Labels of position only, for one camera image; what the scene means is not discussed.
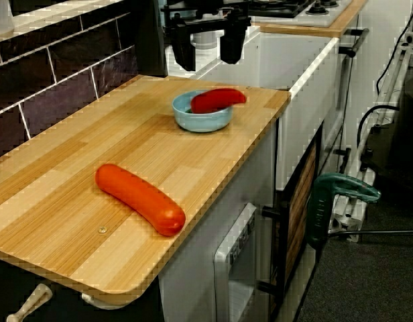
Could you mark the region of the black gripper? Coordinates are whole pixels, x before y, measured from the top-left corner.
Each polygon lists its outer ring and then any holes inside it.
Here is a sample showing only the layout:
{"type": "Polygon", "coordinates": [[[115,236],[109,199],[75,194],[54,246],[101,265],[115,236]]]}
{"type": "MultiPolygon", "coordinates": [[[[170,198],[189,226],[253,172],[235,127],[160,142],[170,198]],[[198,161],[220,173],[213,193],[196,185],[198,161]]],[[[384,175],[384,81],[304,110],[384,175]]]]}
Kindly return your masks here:
{"type": "Polygon", "coordinates": [[[251,1],[165,1],[164,31],[170,34],[175,61],[186,71],[196,70],[195,47],[190,33],[224,30],[220,58],[227,64],[241,59],[251,1]]]}

